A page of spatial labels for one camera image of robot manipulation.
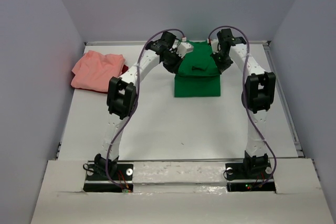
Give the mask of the green t shirt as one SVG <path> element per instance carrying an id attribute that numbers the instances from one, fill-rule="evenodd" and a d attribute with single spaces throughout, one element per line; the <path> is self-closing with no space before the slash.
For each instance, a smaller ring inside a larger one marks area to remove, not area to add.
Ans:
<path id="1" fill-rule="evenodd" d="M 193 50 L 184 56 L 174 77 L 174 97 L 219 97 L 220 71 L 206 41 L 188 42 Z"/>

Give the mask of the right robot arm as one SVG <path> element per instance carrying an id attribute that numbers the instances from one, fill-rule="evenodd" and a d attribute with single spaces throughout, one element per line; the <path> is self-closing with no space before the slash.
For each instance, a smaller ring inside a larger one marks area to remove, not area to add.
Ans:
<path id="1" fill-rule="evenodd" d="M 269 161 L 270 147 L 265 138 L 265 128 L 267 113 L 274 102 L 276 75 L 266 71 L 254 59 L 246 35 L 235 37 L 233 30 L 233 26 L 219 26 L 214 29 L 217 37 L 208 39 L 219 72 L 224 72 L 232 64 L 242 72 L 241 102 L 248 118 L 243 161 L 226 164 L 224 177 L 228 181 L 269 180 L 274 169 Z"/>

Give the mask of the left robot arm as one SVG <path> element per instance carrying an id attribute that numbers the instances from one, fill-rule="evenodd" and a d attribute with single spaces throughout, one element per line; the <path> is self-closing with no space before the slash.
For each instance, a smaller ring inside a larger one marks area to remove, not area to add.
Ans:
<path id="1" fill-rule="evenodd" d="M 173 48 L 177 28 L 162 30 L 147 40 L 135 64 L 120 77 L 112 77 L 108 84 L 108 124 L 102 139 L 102 149 L 94 158 L 94 167 L 102 178 L 117 184 L 115 176 L 119 158 L 119 146 L 124 128 L 136 112 L 139 104 L 140 83 L 157 65 L 163 63 L 168 71 L 174 72 L 182 58 Z"/>

